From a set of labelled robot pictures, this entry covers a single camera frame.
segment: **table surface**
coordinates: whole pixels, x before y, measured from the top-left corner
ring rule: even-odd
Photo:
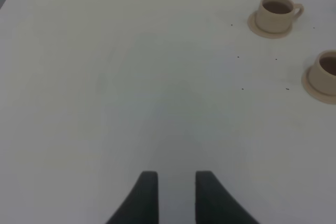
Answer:
[[[161,223],[194,223],[212,170],[260,223],[334,222],[336,107],[303,71],[335,49],[335,0],[283,39],[260,0],[7,0],[0,10],[0,222],[105,223],[143,170]]]

